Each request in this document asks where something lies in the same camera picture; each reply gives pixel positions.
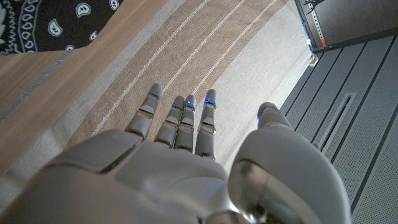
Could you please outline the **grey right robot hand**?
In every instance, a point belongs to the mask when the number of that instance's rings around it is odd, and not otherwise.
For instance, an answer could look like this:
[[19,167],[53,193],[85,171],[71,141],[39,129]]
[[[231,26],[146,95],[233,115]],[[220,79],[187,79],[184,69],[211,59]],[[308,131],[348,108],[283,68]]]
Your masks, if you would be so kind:
[[97,134],[41,168],[2,223],[350,223],[331,162],[269,102],[230,170],[215,160],[216,91],[178,96],[147,139],[162,95],[152,86],[125,130]]

